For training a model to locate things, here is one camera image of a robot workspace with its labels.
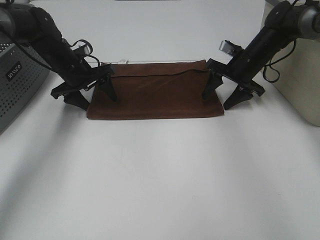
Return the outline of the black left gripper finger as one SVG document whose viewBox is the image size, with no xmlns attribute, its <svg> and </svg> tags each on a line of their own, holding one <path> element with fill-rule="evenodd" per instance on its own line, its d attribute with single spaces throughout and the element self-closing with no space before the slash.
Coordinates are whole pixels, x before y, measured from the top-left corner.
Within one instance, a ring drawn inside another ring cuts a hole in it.
<svg viewBox="0 0 320 240">
<path fill-rule="evenodd" d="M 110 74 L 105 75 L 99 83 L 99 89 L 104 92 L 113 102 L 117 101 L 117 94 L 115 92 Z"/>
<path fill-rule="evenodd" d="M 88 100 L 81 94 L 80 91 L 64 94 L 63 102 L 81 108 L 82 110 L 87 110 L 90 105 Z"/>
</svg>

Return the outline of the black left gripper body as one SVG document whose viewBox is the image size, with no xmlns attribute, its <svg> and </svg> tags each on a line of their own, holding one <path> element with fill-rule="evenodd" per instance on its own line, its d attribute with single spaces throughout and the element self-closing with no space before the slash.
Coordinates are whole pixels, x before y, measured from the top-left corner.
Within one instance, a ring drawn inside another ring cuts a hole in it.
<svg viewBox="0 0 320 240">
<path fill-rule="evenodd" d="M 93 86 L 99 86 L 102 78 L 110 74 L 112 75 L 112 64 L 103 64 L 97 67 L 88 68 L 84 72 L 66 72 L 62 74 L 64 82 L 51 90 L 51 96 L 57 99 L 58 97 L 72 92 L 77 92 L 82 89 L 88 91 Z"/>
</svg>

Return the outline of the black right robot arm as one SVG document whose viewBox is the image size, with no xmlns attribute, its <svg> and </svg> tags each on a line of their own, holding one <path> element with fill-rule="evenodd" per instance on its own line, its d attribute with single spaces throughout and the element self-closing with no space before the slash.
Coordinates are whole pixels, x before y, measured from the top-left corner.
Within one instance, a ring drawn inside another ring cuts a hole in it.
<svg viewBox="0 0 320 240">
<path fill-rule="evenodd" d="M 228 110 L 235 105 L 262 96 L 265 89 L 254 82 L 260 70 L 266 71 L 273 65 L 272 58 L 289 43 L 297 39 L 315 40 L 320 37 L 320 2 L 307 0 L 301 5 L 287 0 L 279 2 L 265 18 L 264 25 L 246 48 L 223 40 L 219 49 L 232 58 L 227 63 L 209 59 L 206 67 L 210 74 L 202 92 L 207 100 L 212 92 L 223 84 L 223 78 L 235 83 L 237 87 L 223 107 Z"/>
</svg>

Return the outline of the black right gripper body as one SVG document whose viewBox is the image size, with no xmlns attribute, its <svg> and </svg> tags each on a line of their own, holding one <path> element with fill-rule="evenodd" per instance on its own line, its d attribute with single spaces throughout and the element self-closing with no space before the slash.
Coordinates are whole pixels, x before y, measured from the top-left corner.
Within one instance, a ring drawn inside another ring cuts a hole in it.
<svg viewBox="0 0 320 240">
<path fill-rule="evenodd" d="M 237 83 L 239 86 L 258 94 L 265 93 L 265 89 L 253 78 L 265 65 L 265 55 L 239 53 L 234 56 L 227 64 L 210 58 L 206 62 L 206 68 L 210 71 L 219 73 L 222 77 Z"/>
</svg>

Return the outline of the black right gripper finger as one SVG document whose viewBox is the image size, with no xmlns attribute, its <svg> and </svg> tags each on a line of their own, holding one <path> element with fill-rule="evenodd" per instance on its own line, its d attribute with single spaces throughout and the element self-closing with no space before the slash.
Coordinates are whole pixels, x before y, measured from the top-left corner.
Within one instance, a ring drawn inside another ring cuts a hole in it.
<svg viewBox="0 0 320 240">
<path fill-rule="evenodd" d="M 252 92 L 242 86 L 237 86 L 229 98 L 224 102 L 223 107 L 229 110 L 237 104 L 251 100 L 253 98 Z"/>
<path fill-rule="evenodd" d="M 207 83 L 202 92 L 202 98 L 207 100 L 211 94 L 223 84 L 222 75 L 220 73 L 210 71 Z"/>
</svg>

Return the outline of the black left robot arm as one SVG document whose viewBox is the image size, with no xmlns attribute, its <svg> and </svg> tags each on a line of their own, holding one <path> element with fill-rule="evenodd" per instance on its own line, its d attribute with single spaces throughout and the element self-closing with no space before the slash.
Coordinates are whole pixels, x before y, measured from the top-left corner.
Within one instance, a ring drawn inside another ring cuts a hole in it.
<svg viewBox="0 0 320 240">
<path fill-rule="evenodd" d="M 86 58 L 95 59 L 92 45 L 80 39 L 75 48 L 62 37 L 51 15 L 31 4 L 18 4 L 6 0 L 0 4 L 0 40 L 15 44 L 25 55 L 40 66 L 57 73 L 63 83 L 51 90 L 51 96 L 63 97 L 66 104 L 87 110 L 90 103 L 81 94 L 97 86 L 112 101 L 117 100 L 111 76 L 115 69 L 111 64 L 97 61 L 91 67 Z"/>
</svg>

